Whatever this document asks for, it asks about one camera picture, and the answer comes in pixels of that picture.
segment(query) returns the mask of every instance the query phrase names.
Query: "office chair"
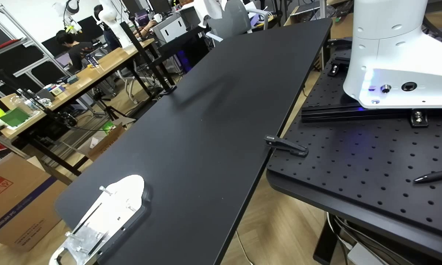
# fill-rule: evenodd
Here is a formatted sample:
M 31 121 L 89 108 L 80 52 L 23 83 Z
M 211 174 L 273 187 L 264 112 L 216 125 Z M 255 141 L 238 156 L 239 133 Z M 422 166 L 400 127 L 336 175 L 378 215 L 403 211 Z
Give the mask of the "office chair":
M 269 28 L 272 12 L 255 9 L 254 4 L 247 4 L 242 0 L 227 0 L 221 19 L 208 19 L 207 24 L 211 32 L 207 37 L 214 41 L 223 41 L 235 35 L 248 34 L 252 30 L 249 12 L 264 18 L 264 30 Z

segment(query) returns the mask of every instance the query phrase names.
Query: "black table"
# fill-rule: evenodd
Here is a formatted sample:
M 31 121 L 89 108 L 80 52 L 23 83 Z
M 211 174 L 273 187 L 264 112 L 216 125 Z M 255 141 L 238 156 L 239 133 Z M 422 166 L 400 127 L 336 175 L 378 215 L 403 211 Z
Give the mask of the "black table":
M 353 106 L 345 77 L 323 74 L 305 106 Z M 442 262 L 442 181 L 413 184 L 442 169 L 442 118 L 412 128 L 407 118 L 305 122 L 288 140 L 310 147 L 305 159 L 276 152 L 269 181 L 283 193 Z
M 99 187 L 145 177 L 145 222 L 108 264 L 219 264 L 282 131 L 330 21 L 221 43 L 170 96 L 99 158 L 58 202 L 76 227 Z

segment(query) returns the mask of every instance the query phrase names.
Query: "black metal plate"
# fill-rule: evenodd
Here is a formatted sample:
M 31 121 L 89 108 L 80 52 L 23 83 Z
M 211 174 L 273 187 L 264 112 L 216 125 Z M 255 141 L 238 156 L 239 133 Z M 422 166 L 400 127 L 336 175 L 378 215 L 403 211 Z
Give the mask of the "black metal plate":
M 353 103 L 342 78 L 320 78 L 305 108 Z M 413 184 L 442 169 L 442 118 L 412 128 L 406 118 L 301 122 L 288 140 L 310 147 L 308 158 L 276 152 L 269 169 L 360 206 L 442 234 L 442 181 Z

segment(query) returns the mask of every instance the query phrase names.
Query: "floor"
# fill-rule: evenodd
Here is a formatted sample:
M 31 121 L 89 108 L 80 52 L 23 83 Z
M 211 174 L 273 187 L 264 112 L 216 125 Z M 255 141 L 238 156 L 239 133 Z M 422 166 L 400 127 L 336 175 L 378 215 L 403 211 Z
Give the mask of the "floor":
M 432 21 L 442 27 L 442 12 L 432 16 Z M 350 35 L 351 25 L 353 19 L 350 16 L 333 27 L 332 37 Z M 291 119 L 301 109 L 317 78 L 319 72 L 311 72 Z M 133 105 L 115 103 L 115 106 L 127 109 Z M 264 175 L 224 255 L 223 264 L 249 265 L 249 259 L 257 265 L 316 264 L 313 253 L 325 219 L 323 211 L 273 190 Z M 31 252 L 17 252 L 0 244 L 0 265 L 48 264 L 52 252 L 62 243 L 67 230 L 68 227 L 64 222 L 58 224 Z M 345 264 L 344 255 L 336 249 L 333 265 L 342 264 Z

